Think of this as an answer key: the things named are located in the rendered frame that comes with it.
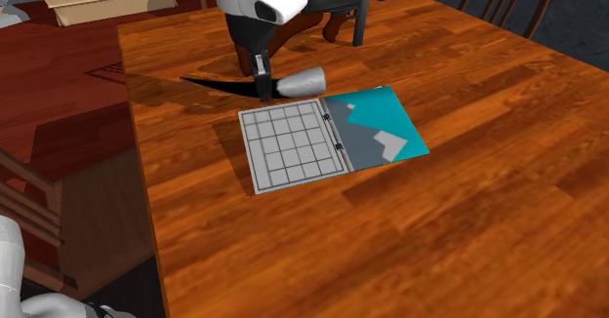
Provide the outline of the black and brown toy gun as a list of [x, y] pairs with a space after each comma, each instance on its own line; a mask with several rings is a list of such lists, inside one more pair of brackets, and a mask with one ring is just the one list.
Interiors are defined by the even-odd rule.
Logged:
[[[265, 51], [271, 58], [295, 35], [315, 27], [328, 14], [323, 38], [333, 43], [347, 20], [355, 20], [352, 44], [363, 42], [368, 5], [371, 0], [238, 0], [239, 16], [263, 20], [276, 25], [276, 33]], [[245, 76], [252, 75], [251, 55], [245, 47], [235, 45], [239, 66]]]

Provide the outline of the open grey laptop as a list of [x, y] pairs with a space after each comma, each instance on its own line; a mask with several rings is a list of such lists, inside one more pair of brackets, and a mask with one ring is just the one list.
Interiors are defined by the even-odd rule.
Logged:
[[428, 154], [388, 86], [243, 110], [238, 121], [257, 194]]

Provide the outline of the wooden table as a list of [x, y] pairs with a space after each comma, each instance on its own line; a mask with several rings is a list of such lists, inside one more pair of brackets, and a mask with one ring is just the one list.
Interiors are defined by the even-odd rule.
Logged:
[[609, 318], [609, 73], [433, 0], [272, 60], [389, 85], [429, 153], [257, 195], [217, 10], [118, 29], [169, 318]]

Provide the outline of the brown wooden cabinet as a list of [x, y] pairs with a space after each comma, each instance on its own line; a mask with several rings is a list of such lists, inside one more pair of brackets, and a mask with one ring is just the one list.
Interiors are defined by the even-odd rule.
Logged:
[[57, 181], [1, 148], [0, 165], [45, 194], [46, 203], [40, 204], [0, 180], [0, 215], [57, 251], [58, 269], [27, 253], [25, 279], [82, 299], [154, 255], [134, 148]]

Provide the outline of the dark wooden chair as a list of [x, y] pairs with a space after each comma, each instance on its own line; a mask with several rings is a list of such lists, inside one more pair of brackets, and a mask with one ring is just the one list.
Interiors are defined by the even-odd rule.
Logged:
[[[488, 23], [494, 24], [497, 27], [504, 27], [517, 1], [518, 0], [487, 0], [485, 8], [479, 18], [487, 21]], [[531, 39], [534, 36], [541, 20], [546, 13], [549, 3], [550, 0], [537, 1], [534, 13], [528, 21], [525, 30], [521, 34], [522, 37]]]

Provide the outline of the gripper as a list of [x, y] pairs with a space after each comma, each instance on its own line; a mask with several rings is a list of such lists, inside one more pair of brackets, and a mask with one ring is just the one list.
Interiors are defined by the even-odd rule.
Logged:
[[261, 101], [271, 99], [272, 77], [267, 44], [276, 33], [276, 25], [263, 20], [225, 14], [225, 21], [232, 41], [243, 46], [251, 55], [251, 70]]

